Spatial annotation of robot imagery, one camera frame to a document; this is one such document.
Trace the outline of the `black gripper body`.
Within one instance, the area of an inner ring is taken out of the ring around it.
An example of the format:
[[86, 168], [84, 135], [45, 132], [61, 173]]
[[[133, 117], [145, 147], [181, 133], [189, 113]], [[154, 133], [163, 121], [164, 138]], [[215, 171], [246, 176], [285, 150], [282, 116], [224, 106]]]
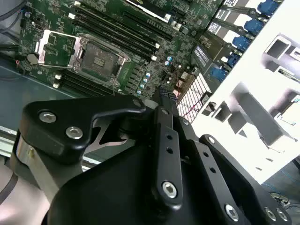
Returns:
[[180, 144], [183, 202], [173, 211], [151, 193], [154, 153], [131, 147], [69, 180], [47, 215], [50, 225], [225, 225], [227, 216], [210, 194], [191, 142]]

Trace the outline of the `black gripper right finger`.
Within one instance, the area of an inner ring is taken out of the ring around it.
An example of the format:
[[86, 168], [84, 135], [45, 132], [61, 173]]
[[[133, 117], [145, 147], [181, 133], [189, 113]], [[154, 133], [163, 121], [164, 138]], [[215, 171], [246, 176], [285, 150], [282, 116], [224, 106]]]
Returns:
[[179, 116], [176, 96], [168, 94], [176, 128], [192, 166], [202, 177], [201, 199], [209, 225], [290, 225], [291, 217], [211, 135], [197, 137]]

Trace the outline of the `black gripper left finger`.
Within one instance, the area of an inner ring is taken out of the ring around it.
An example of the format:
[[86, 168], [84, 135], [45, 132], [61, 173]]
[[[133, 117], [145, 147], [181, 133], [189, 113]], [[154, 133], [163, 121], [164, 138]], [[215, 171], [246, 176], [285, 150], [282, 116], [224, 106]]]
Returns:
[[87, 152], [136, 140], [154, 153], [151, 192], [166, 205], [179, 205], [183, 191], [179, 134], [170, 99], [132, 95], [37, 101], [27, 104], [20, 123], [20, 161], [52, 201], [82, 173]]

